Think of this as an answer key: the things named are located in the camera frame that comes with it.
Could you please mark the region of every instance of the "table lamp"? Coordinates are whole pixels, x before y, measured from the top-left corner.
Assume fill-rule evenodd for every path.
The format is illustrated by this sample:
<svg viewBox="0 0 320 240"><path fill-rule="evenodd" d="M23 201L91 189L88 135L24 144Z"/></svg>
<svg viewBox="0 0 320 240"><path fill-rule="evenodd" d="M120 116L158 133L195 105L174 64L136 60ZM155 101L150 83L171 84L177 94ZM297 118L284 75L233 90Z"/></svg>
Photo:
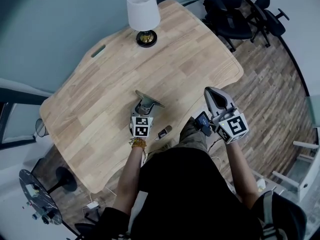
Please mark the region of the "table lamp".
<svg viewBox="0 0 320 240"><path fill-rule="evenodd" d="M156 0L126 0L129 25L139 31L136 42L141 47L151 47L157 42L157 34L152 29L160 23L160 13Z"/></svg>

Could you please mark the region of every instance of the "lamp base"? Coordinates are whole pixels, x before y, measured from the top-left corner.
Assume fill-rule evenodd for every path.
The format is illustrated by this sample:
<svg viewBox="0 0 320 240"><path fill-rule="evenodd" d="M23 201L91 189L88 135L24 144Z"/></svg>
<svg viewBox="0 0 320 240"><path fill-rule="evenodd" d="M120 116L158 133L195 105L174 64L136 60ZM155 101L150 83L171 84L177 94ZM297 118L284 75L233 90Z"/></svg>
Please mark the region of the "lamp base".
<svg viewBox="0 0 320 240"><path fill-rule="evenodd" d="M153 30L141 31L136 35L136 43L144 48L154 46L157 39L157 34Z"/></svg>

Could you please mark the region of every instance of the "white marker cube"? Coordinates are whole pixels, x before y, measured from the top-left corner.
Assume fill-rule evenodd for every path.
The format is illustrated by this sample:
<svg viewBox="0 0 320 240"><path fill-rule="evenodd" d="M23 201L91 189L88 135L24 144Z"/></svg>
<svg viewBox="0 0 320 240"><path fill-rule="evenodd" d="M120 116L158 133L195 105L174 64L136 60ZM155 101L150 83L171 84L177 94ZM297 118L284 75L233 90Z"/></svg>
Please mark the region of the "white marker cube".
<svg viewBox="0 0 320 240"><path fill-rule="evenodd" d="M149 137L153 121L153 117L132 116L131 127L133 137Z"/></svg>
<svg viewBox="0 0 320 240"><path fill-rule="evenodd" d="M241 139L249 132L245 115L241 113L220 121L216 132L227 144Z"/></svg>

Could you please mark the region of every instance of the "light wood tabletop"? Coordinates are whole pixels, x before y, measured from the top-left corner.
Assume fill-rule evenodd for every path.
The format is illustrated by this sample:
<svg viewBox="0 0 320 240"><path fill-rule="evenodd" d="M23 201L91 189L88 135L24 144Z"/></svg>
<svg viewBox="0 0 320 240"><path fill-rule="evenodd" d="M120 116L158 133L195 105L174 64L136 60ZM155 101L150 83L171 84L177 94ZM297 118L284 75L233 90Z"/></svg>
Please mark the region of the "light wood tabletop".
<svg viewBox="0 0 320 240"><path fill-rule="evenodd" d="M129 27L102 39L40 108L57 149L92 193L127 161L131 108L139 101L135 90L165 105L153 120L145 150L150 152L178 136L204 106L205 87L222 88L243 75L225 45L182 5L166 0L159 10L153 47L138 46ZM156 141L166 126L172 131Z"/></svg>

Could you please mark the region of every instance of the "white lampshade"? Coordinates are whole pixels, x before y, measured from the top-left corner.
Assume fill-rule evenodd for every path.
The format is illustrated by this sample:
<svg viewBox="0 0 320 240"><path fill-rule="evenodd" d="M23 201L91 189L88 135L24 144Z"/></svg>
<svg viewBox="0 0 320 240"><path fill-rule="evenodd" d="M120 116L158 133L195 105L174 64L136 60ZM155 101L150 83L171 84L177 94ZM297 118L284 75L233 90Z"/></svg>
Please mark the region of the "white lampshade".
<svg viewBox="0 0 320 240"><path fill-rule="evenodd" d="M126 0L129 25L136 31L149 31L160 23L156 0Z"/></svg>

